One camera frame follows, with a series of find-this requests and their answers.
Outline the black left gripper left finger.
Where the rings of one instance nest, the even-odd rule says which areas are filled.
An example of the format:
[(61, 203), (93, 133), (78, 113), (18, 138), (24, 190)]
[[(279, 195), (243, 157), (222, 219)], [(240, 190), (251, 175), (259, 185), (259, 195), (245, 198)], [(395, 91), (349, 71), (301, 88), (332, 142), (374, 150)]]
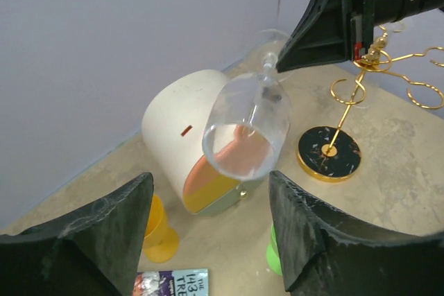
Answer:
[(154, 194), (142, 173), (53, 220), (1, 235), (2, 295), (131, 295)]

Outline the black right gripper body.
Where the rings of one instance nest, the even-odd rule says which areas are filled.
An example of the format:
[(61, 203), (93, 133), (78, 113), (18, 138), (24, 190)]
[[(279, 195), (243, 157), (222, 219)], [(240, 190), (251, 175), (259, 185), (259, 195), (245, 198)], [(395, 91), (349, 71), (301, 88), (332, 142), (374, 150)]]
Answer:
[(376, 0), (344, 0), (344, 60), (358, 60), (366, 54), (374, 40)]

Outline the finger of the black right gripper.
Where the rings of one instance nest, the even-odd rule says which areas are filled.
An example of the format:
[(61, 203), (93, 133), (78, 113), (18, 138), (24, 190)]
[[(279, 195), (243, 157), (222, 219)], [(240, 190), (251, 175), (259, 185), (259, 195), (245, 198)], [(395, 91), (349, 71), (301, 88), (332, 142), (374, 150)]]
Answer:
[(350, 59), (350, 0), (310, 0), (278, 56), (279, 73)]

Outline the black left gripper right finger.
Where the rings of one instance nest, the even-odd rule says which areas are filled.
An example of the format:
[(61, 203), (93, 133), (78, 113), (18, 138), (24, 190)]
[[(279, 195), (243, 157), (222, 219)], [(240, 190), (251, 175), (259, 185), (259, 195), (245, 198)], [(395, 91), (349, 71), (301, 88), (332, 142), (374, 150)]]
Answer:
[(291, 295), (442, 295), (443, 233), (385, 229), (269, 175), (285, 290)]

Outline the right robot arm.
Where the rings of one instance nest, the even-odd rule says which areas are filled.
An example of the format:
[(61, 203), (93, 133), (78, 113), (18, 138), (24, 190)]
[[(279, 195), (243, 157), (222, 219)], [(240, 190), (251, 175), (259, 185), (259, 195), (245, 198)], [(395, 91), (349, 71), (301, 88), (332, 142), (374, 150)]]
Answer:
[(310, 0), (278, 56), (277, 72), (360, 60), (375, 26), (443, 7), (443, 0)]

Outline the clear ribbed flute glass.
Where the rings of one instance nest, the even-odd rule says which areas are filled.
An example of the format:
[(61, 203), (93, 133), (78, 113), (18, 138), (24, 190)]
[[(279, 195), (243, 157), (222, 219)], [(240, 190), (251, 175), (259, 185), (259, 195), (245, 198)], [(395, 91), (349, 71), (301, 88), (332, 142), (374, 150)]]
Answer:
[(356, 80), (364, 88), (362, 90), (359, 85), (352, 84), (352, 92), (357, 89), (354, 101), (358, 101), (358, 103), (354, 107), (366, 109), (373, 102), (378, 92), (382, 75), (393, 65), (393, 61), (390, 60), (389, 54), (386, 52), (386, 47), (392, 35), (403, 32), (406, 27), (407, 25), (402, 20), (379, 25), (379, 32), (374, 37), (367, 52), (354, 61), (354, 65), (360, 70)]

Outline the clear round wine glass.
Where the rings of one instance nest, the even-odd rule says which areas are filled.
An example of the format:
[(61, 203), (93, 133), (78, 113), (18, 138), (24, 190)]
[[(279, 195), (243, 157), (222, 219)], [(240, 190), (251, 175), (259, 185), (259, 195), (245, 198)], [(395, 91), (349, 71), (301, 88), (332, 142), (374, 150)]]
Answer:
[(229, 78), (216, 97), (202, 149), (222, 175), (256, 180), (278, 162), (291, 124), (291, 101), (275, 66), (288, 38), (276, 29), (258, 32), (243, 71)]

